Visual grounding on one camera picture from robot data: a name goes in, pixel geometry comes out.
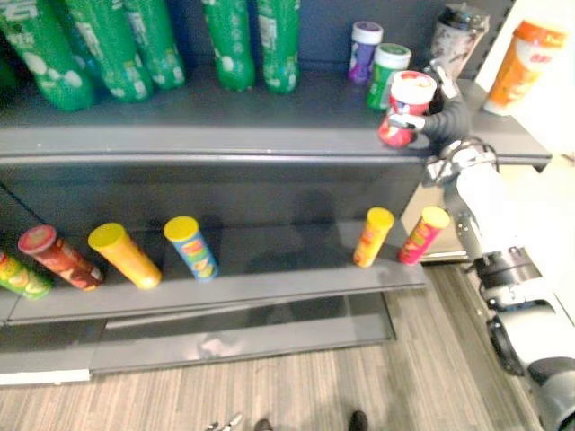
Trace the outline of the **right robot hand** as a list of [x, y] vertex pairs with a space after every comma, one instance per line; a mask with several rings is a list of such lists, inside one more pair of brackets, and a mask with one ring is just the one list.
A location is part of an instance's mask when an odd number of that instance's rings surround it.
[[388, 116], [391, 125], [422, 133], [437, 144], [451, 144], [457, 139], [467, 137], [471, 128], [471, 117], [455, 78], [438, 58], [430, 60], [428, 70], [433, 78], [438, 79], [442, 96], [441, 111], [424, 116], [396, 110]]

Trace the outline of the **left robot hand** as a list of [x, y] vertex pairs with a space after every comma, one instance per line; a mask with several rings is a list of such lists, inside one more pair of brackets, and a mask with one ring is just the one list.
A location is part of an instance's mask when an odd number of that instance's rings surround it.
[[220, 424], [217, 421], [212, 422], [206, 427], [205, 431], [233, 431], [242, 423], [242, 421], [243, 414], [236, 413], [223, 424]]

